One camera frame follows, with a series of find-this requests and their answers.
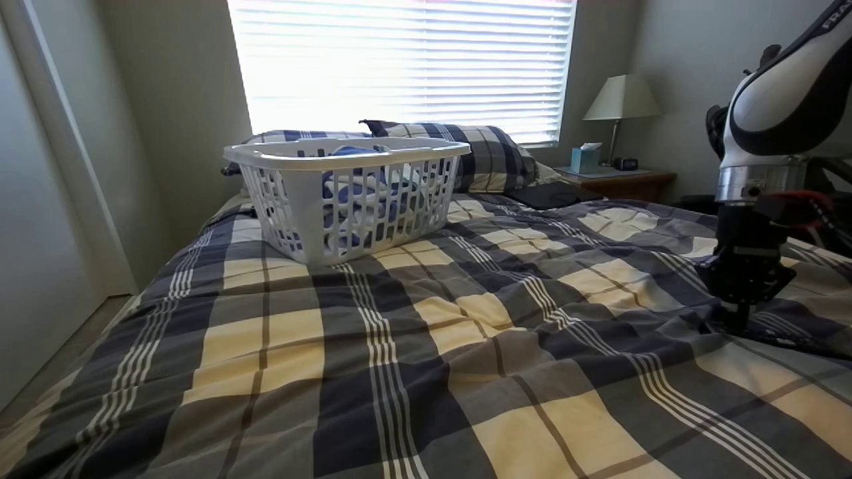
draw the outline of plastic laundry basket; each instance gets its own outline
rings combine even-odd
[[[457,158],[440,138],[233,143],[264,243],[301,264],[339,264],[444,225]]]

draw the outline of patterned pillow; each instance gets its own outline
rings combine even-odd
[[[243,143],[288,143],[288,140],[301,140],[301,138],[371,138],[364,131],[265,131],[259,136],[249,136]],[[224,176],[239,176],[237,163],[225,163],[220,167]]]
[[[372,136],[417,136],[470,143],[457,163],[456,191],[510,191],[538,179],[532,154],[494,124],[387,123],[361,120]]]

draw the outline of plaid bedspread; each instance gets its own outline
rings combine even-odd
[[[3,430],[6,477],[848,477],[848,360],[699,332],[713,217],[457,197],[417,243],[305,269],[225,207]],[[753,328],[852,354],[852,264]]]

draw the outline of lamp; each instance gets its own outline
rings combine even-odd
[[[609,154],[606,154],[606,163],[613,163],[621,120],[653,116],[653,114],[661,114],[661,103],[654,92],[646,87],[646,82],[639,75],[618,75],[618,76],[606,76],[606,82],[590,100],[584,120],[613,123]]]

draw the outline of window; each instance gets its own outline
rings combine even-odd
[[[490,123],[558,140],[574,0],[228,0],[253,131]]]

